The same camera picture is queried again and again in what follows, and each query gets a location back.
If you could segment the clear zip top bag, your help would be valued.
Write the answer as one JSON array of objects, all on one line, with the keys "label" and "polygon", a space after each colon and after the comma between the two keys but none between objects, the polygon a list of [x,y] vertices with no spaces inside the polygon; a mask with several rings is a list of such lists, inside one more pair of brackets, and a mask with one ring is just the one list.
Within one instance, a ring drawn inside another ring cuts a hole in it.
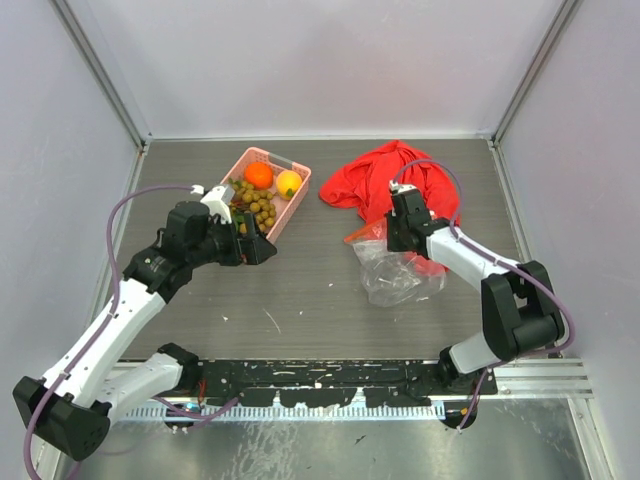
[{"label": "clear zip top bag", "polygon": [[344,238],[360,263],[360,280],[368,301],[392,307],[408,301],[429,299],[447,283],[446,269],[413,252],[387,248],[386,220],[368,223]]}]

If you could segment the yellow orange peach fruit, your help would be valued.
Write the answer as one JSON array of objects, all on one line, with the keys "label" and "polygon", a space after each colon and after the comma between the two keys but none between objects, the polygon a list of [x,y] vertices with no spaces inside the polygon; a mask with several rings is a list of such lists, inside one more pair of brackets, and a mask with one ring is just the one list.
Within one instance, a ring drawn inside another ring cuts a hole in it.
[{"label": "yellow orange peach fruit", "polygon": [[276,178],[276,191],[286,201],[291,200],[302,185],[303,179],[293,170],[284,170]]}]

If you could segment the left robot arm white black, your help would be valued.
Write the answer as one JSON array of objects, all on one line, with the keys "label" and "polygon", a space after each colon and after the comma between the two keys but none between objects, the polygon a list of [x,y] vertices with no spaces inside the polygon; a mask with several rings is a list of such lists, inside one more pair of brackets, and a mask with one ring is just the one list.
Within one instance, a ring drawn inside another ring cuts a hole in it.
[{"label": "left robot arm white black", "polygon": [[28,432],[83,461],[110,426],[138,404],[167,391],[194,393],[202,376],[199,358],[174,343],[132,371],[113,380],[107,376],[195,269],[211,263],[259,265],[276,255],[255,217],[247,214],[244,222],[247,230],[240,232],[202,202],[178,203],[154,243],[132,257],[112,299],[76,344],[41,378],[25,376],[14,387]]}]

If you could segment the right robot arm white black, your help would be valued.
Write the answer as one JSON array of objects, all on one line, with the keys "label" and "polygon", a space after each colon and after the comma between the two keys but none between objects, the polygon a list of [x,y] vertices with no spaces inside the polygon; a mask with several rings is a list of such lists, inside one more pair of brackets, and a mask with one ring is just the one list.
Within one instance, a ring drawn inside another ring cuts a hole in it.
[{"label": "right robot arm white black", "polygon": [[565,336],[565,322],[542,264],[520,264],[483,248],[453,221],[433,217],[413,185],[392,183],[390,194],[387,249],[440,264],[480,294],[480,332],[440,352],[436,371],[444,390],[462,393],[473,383],[474,373]]}]

